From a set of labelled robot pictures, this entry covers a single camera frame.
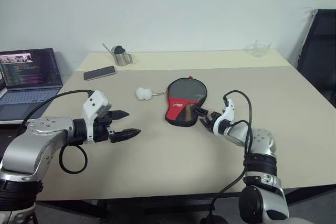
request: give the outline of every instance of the black cable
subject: black cable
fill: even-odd
[[[231,126],[234,126],[234,125],[237,125],[238,123],[246,123],[247,124],[247,133],[246,133],[246,138],[245,138],[245,144],[244,144],[244,155],[246,155],[247,153],[250,152],[251,150],[251,147],[252,147],[252,141],[253,141],[253,133],[252,133],[252,128],[251,128],[251,125],[252,125],[252,104],[251,104],[251,101],[249,99],[249,97],[247,95],[245,95],[245,93],[241,92],[240,90],[232,90],[228,93],[226,93],[224,96],[223,96],[223,100],[224,100],[224,103],[226,105],[228,105],[227,103],[227,99],[226,97],[229,95],[229,94],[232,94],[232,93],[239,93],[241,94],[242,96],[245,97],[247,103],[248,103],[248,108],[249,108],[249,119],[248,119],[248,122],[246,120],[240,120],[238,122],[235,122],[233,124],[231,124]],[[212,214],[212,208],[215,207],[215,202],[216,200],[227,190],[229,190],[232,186],[234,186],[236,183],[238,183],[244,176],[246,172],[246,168],[244,167],[242,173],[234,180],[232,181],[230,184],[228,184],[226,187],[224,187],[218,194],[216,194],[216,196],[212,199],[211,203],[210,203],[210,210],[209,210],[209,215],[210,215],[210,220],[211,220],[211,223],[212,224],[215,224],[214,222],[214,219],[213,219],[213,214]]]
[[[79,148],[79,150],[83,153],[85,163],[84,163],[84,166],[81,170],[77,170],[77,171],[68,170],[63,164],[63,153],[64,153],[65,148],[68,147],[68,146],[69,146],[68,143],[63,145],[60,152],[59,152],[59,156],[58,156],[59,166],[66,173],[79,174],[79,173],[83,172],[86,169],[86,167],[88,166],[88,155],[86,154],[86,152],[84,151],[84,149],[82,147],[80,147],[79,145],[74,145],[75,147]]]
[[[21,131],[22,131],[22,128],[23,126],[25,125],[25,123],[29,120],[29,118],[39,109],[41,108],[43,105],[47,104],[48,102],[51,102],[52,100],[58,98],[58,97],[62,97],[63,95],[67,95],[67,94],[73,94],[73,93],[82,93],[82,92],[85,92],[85,93],[88,93],[89,95],[92,94],[92,90],[86,90],[86,89],[79,89],[79,90],[72,90],[72,91],[68,91],[68,92],[64,92],[62,94],[58,94],[54,97],[51,97],[49,98],[48,100],[45,100],[43,103],[41,103],[39,106],[36,106],[36,108],[34,108],[25,118],[24,120],[22,121],[22,123],[20,124],[17,132],[16,132],[16,136],[20,136],[21,134]]]

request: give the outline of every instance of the laptop keyboard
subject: laptop keyboard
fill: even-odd
[[[1,97],[0,105],[44,102],[45,100],[55,96],[57,92],[57,89],[7,92],[3,97]]]

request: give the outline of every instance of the smartphone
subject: smartphone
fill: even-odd
[[[85,72],[83,74],[83,76],[84,76],[84,81],[89,81],[89,80],[97,79],[97,78],[100,78],[100,77],[109,76],[109,75],[115,74],[115,73],[116,73],[116,70],[115,70],[114,66],[109,66],[109,67],[100,68],[100,69],[96,69],[96,70],[93,70],[93,71]]]

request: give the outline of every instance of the glass cup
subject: glass cup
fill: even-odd
[[[269,40],[257,39],[253,46],[253,56],[254,57],[262,57],[264,56],[269,47],[271,46],[271,42]]]

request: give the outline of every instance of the black chair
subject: black chair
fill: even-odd
[[[316,11],[297,69],[336,108],[336,10]]]

